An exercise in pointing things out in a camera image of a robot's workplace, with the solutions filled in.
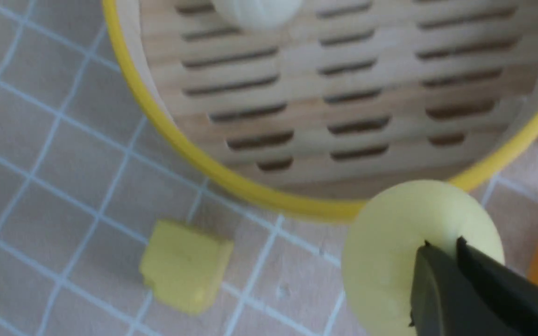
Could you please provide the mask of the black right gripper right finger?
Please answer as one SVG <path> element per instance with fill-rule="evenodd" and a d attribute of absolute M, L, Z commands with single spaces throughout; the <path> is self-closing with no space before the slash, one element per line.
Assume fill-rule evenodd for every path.
<path fill-rule="evenodd" d="M 494 317 L 519 336 L 538 336 L 538 285 L 471 246 L 455 243 L 457 263 Z"/>

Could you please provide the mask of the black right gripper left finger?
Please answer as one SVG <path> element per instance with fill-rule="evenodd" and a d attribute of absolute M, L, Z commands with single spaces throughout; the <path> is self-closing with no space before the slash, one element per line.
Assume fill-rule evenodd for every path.
<path fill-rule="evenodd" d="M 408 327 L 417 336 L 518 336 L 477 294 L 453 257 L 425 242 L 416 251 Z"/>

